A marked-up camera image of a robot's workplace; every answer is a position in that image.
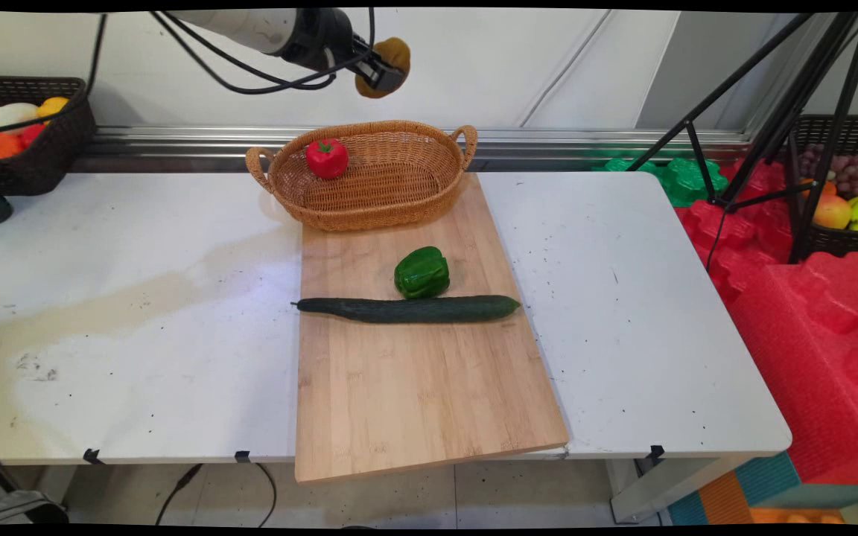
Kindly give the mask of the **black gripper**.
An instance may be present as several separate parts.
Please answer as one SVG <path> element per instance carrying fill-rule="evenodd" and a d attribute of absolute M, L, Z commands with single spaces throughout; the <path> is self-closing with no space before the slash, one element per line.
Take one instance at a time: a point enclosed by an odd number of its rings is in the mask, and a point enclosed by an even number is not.
<path fill-rule="evenodd" d="M 355 73 L 358 94 L 392 94 L 407 78 L 403 68 L 382 57 L 374 42 L 354 32 L 341 9 L 280 9 L 279 30 L 286 36 L 280 58 L 316 72 L 346 63 Z"/>

